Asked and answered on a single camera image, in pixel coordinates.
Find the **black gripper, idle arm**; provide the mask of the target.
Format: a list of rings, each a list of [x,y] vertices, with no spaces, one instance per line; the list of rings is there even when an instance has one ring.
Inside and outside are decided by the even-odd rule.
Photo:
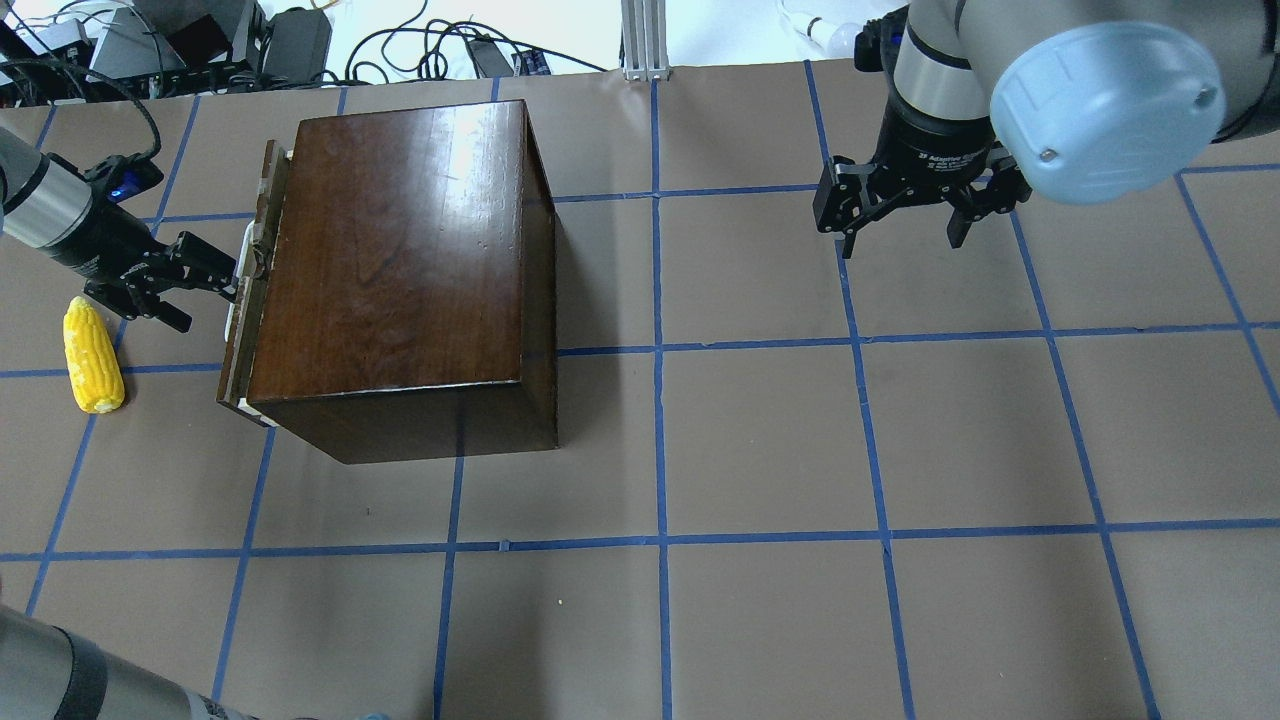
[[[841,155],[826,159],[812,202],[815,229],[840,234],[840,255],[850,259],[860,229],[896,209],[901,193],[938,199],[951,188],[945,191],[952,208],[946,234],[950,247],[960,249],[975,223],[1011,213],[1033,193],[1012,154],[993,145],[986,117],[950,120],[888,105],[870,164]]]

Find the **grey robot arm, image left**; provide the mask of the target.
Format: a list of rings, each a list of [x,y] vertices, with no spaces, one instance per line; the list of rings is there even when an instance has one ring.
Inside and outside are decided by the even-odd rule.
[[[1277,128],[1275,1],[913,1],[855,36],[887,99],[870,159],[815,184],[844,258],[899,209],[951,206],[959,247],[1033,193],[1110,202]]]

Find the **black gripper, working arm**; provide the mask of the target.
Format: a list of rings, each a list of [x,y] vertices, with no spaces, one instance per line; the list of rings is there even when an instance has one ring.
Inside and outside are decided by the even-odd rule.
[[[154,263],[150,284],[157,293],[202,290],[234,301],[239,286],[237,260],[189,231],[173,243],[155,240],[150,228],[132,215],[105,215],[86,222],[50,247],[50,258],[84,278],[84,295],[120,318],[161,322],[179,333],[189,332],[192,318],[150,290],[127,284],[122,277]]]

